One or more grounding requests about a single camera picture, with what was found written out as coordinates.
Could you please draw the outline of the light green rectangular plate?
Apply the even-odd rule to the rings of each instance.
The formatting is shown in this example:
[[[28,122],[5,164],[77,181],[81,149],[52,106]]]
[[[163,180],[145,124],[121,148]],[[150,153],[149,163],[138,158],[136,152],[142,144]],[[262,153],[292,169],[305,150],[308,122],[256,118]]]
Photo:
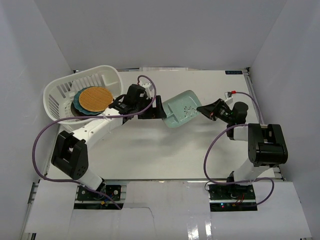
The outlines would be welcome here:
[[[192,90],[186,90],[162,103],[166,118],[163,122],[169,128],[178,128],[197,117],[202,104]]]

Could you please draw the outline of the orange woven round plate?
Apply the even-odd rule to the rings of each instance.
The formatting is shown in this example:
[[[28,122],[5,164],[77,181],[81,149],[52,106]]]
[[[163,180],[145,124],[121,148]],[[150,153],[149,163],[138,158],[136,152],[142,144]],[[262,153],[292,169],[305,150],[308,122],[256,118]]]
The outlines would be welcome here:
[[[83,90],[78,101],[80,106],[90,112],[103,112],[112,102],[112,93],[104,87],[92,86]]]

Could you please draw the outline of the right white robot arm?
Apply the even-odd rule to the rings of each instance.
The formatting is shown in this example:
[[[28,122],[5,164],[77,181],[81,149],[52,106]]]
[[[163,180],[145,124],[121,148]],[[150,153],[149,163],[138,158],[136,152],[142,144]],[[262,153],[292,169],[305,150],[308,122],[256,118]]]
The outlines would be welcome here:
[[[243,195],[242,185],[267,180],[267,177],[260,175],[268,169],[285,164],[289,156],[282,127],[279,124],[246,123],[248,110],[249,107],[244,102],[238,101],[230,108],[222,99],[197,108],[209,120],[219,119],[227,124],[227,128],[210,144],[204,156],[203,172],[211,183],[225,185],[226,195],[233,200]],[[209,177],[207,161],[214,144],[224,134],[232,141],[247,142],[247,159],[231,172],[227,182],[218,182]]]

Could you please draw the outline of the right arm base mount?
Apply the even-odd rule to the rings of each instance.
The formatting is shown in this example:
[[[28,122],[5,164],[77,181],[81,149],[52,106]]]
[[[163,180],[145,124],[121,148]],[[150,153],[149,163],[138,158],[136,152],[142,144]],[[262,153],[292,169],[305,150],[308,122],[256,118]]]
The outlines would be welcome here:
[[[252,185],[221,185],[207,182],[211,212],[249,212],[257,211],[257,201]]]

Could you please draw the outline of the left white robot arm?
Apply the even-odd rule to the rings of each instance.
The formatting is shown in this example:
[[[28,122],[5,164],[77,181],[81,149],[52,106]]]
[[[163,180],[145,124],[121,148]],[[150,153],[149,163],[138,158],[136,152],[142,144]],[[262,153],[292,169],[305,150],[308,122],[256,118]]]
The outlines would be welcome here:
[[[104,179],[90,170],[88,151],[107,133],[134,116],[143,120],[165,118],[161,96],[149,97],[147,88],[132,84],[126,94],[116,98],[94,120],[73,132],[62,131],[56,139],[51,164],[73,181],[86,186],[94,199],[103,198],[106,193]]]

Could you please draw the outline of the teal scalloped round plate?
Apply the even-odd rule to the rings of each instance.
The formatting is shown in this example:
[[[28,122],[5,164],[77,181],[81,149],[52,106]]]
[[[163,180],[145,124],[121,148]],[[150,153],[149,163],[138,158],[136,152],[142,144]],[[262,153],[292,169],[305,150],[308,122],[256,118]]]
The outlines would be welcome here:
[[[84,117],[84,116],[97,116],[99,114],[102,113],[102,111],[100,112],[93,112],[93,111],[89,111],[84,109],[81,105],[80,105],[80,101],[79,101],[79,97],[80,94],[86,90],[86,88],[83,88],[81,90],[79,90],[75,96],[73,97],[72,103],[71,103],[71,112],[75,115],[75,116],[80,116],[80,117]]]

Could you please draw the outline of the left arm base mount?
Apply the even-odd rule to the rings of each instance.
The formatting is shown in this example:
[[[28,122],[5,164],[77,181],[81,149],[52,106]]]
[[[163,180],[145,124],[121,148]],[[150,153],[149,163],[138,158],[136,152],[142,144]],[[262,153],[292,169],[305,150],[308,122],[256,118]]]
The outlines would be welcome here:
[[[75,210],[120,210],[124,206],[125,197],[121,185],[105,185],[101,192],[108,197],[79,186],[75,201]]]

